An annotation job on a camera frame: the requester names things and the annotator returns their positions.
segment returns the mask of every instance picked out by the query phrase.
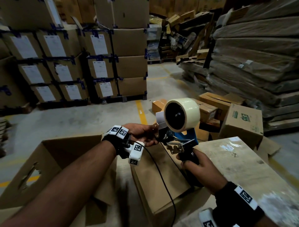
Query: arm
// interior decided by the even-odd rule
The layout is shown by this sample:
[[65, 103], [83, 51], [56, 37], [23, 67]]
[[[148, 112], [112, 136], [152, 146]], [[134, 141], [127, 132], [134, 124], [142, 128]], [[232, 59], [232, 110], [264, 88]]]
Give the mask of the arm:
[[[192, 172], [196, 178], [202, 183], [211, 193], [215, 195], [216, 192], [220, 191], [226, 184], [227, 179], [220, 173], [213, 162], [208, 158], [206, 154], [193, 149], [199, 160], [199, 165], [191, 161], [182, 162], [184, 169]], [[278, 227], [270, 218], [264, 215], [254, 227]]]
[[63, 169], [32, 202], [2, 226], [70, 225], [115, 157], [115, 148], [110, 142], [99, 143]]

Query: concrete floor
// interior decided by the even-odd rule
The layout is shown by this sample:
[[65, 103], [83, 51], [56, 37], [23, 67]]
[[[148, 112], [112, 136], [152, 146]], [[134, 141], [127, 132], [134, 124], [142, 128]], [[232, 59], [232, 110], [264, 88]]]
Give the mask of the concrete floor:
[[[155, 121], [155, 115], [151, 112], [152, 101], [195, 98], [203, 93], [195, 84], [181, 78], [182, 70], [174, 63], [149, 65], [148, 72], [148, 99], [144, 101], [34, 110], [27, 115], [9, 116], [13, 128], [7, 144], [8, 155], [0, 159], [0, 194], [42, 140], [104, 132], [111, 125], [129, 122], [152, 124]], [[272, 136], [271, 139], [282, 146], [273, 157], [273, 168], [298, 190], [299, 133]]]

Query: right hand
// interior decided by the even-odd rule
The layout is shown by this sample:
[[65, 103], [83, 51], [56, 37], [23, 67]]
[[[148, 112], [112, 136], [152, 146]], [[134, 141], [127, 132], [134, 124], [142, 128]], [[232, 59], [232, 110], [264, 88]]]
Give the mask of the right hand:
[[182, 162], [183, 169], [189, 170], [213, 195], [221, 190], [228, 182], [220, 171], [214, 166], [208, 156], [201, 151], [193, 149], [194, 154], [198, 157], [199, 165], [192, 161]]

